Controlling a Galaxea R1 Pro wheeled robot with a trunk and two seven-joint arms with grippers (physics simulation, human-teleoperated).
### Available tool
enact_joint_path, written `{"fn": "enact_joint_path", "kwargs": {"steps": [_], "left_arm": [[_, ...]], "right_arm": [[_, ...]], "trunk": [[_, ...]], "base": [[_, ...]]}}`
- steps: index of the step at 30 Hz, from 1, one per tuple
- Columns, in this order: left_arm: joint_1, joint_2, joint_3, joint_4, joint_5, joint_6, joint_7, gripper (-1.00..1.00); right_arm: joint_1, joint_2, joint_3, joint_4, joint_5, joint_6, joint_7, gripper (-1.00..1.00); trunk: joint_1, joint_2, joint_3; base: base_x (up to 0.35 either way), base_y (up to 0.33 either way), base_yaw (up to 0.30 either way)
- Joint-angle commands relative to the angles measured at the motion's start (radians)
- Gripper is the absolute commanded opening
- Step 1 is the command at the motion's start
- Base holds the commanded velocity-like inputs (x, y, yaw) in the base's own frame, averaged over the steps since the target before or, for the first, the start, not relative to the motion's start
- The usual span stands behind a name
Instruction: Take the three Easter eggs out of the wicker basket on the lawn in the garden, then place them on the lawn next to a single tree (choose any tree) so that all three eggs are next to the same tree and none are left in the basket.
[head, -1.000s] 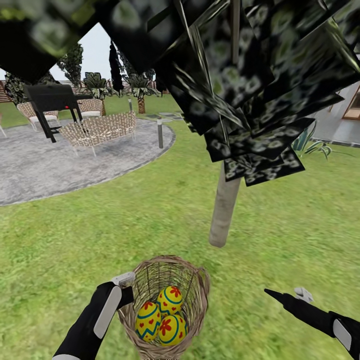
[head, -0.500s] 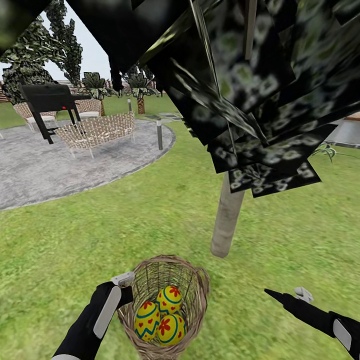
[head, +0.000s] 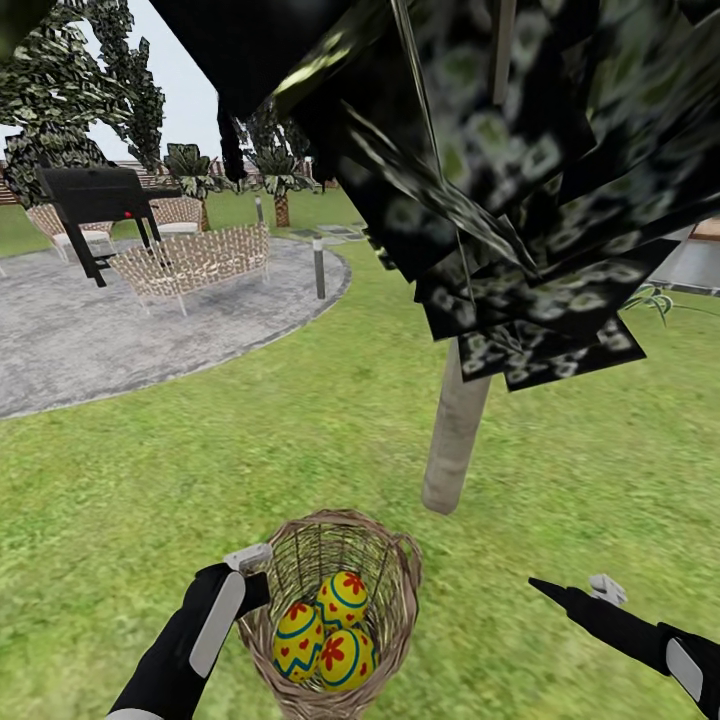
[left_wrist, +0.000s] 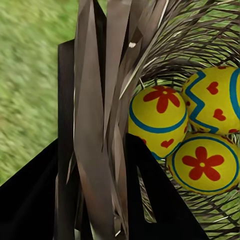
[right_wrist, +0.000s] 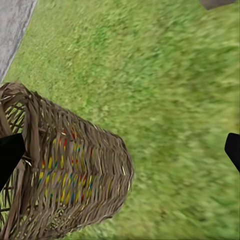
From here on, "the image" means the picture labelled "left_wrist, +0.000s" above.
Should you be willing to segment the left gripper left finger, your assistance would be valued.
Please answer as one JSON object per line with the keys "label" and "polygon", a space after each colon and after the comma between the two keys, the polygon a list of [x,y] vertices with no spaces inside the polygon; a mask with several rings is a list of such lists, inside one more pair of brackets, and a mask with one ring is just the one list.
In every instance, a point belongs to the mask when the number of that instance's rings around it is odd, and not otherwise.
{"label": "left gripper left finger", "polygon": [[58,139],[0,186],[0,240],[53,240]]}

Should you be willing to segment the easter egg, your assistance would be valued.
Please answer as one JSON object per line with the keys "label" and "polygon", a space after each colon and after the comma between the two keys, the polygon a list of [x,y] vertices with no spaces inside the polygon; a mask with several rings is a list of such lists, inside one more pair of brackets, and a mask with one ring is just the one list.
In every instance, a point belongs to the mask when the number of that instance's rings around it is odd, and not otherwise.
{"label": "easter egg", "polygon": [[186,104],[188,126],[232,140],[240,133],[240,67],[223,64],[198,70],[183,77],[186,82],[178,91]]}
{"label": "easter egg", "polygon": [[187,132],[187,106],[175,89],[153,84],[131,99],[128,133],[141,138],[157,161],[176,152]]}
{"label": "easter egg", "polygon": [[167,157],[169,175],[197,195],[229,192],[240,182],[240,147],[225,135],[187,132],[176,152]]}

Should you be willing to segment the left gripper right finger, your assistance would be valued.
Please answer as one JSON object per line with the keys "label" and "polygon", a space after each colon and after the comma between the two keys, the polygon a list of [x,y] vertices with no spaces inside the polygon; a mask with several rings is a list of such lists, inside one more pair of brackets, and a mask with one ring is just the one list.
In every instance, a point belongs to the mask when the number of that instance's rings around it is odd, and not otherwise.
{"label": "left gripper right finger", "polygon": [[[210,240],[146,143],[125,134],[129,240]],[[156,222],[143,209],[139,168]]]}

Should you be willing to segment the wicker basket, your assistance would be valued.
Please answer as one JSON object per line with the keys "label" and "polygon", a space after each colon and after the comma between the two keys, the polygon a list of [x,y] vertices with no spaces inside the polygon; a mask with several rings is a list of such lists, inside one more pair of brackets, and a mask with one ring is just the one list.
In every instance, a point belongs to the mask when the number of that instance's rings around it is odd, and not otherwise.
{"label": "wicker basket", "polygon": [[[212,67],[240,67],[240,8],[219,9],[214,6],[229,4],[240,6],[240,0],[107,0],[106,16],[98,0],[79,0],[75,38],[57,46],[58,59],[58,174],[55,179],[55,209],[53,240],[129,240],[126,134],[129,133],[129,108],[137,86],[141,91],[153,80],[172,81],[164,86],[182,88],[185,81],[174,77],[189,77],[206,65],[191,61],[198,57]],[[194,3],[186,11],[187,6]],[[195,14],[197,10],[199,13]],[[200,21],[212,10],[232,15],[213,16],[215,19]],[[181,20],[168,22],[185,13]],[[230,21],[227,26],[214,24]],[[205,28],[202,31],[194,31]],[[217,34],[211,34],[218,31]],[[231,37],[232,32],[239,37]],[[207,37],[211,39],[206,39]],[[222,42],[225,44],[217,44]],[[227,47],[231,51],[221,47]],[[229,54],[223,54],[227,52]],[[215,55],[223,55],[222,59]],[[187,57],[186,57],[187,56]],[[208,60],[217,60],[212,63]],[[192,132],[196,128],[190,126]],[[236,132],[232,141],[239,144]],[[159,160],[167,173],[167,157]],[[156,223],[155,215],[137,167],[140,192],[145,216]],[[224,193],[197,195],[184,189],[174,178],[170,181],[190,207],[194,217],[223,216],[213,222],[201,222],[202,229],[211,225],[235,225],[232,229],[204,230],[221,233],[208,236],[210,240],[231,235],[227,240],[240,238],[240,220],[226,214],[221,207],[233,201],[237,190],[226,202],[213,200]],[[188,199],[186,199],[188,198]],[[203,201],[194,202],[204,198]],[[200,203],[205,203],[196,206]],[[212,207],[210,209],[202,209]],[[219,213],[209,213],[217,210]]]}

